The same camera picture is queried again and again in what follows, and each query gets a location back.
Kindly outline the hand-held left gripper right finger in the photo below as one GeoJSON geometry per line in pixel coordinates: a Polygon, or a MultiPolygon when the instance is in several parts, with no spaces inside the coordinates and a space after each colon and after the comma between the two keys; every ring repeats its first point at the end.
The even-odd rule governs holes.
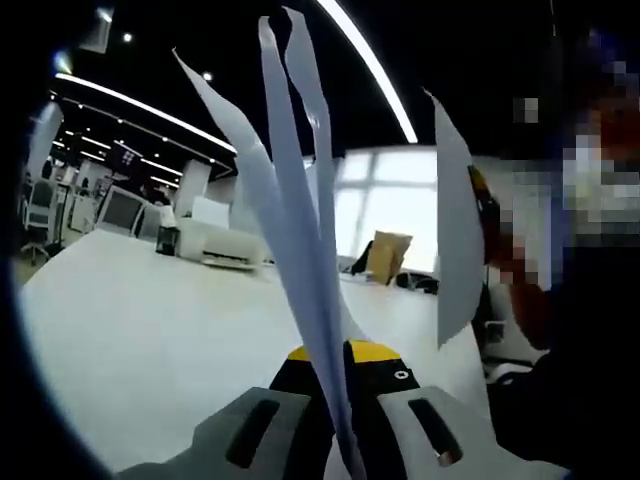
{"type": "Polygon", "coordinates": [[[400,356],[362,340],[343,345],[352,429],[369,479],[564,479],[567,471],[502,448],[491,421],[400,356]]]}

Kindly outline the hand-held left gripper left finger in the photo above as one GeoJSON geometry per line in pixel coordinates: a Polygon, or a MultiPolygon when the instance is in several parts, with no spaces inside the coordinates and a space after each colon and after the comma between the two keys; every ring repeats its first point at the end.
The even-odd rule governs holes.
{"type": "Polygon", "coordinates": [[[332,421],[304,347],[267,388],[252,387],[194,430],[167,461],[144,462],[119,479],[343,479],[332,421]]]}

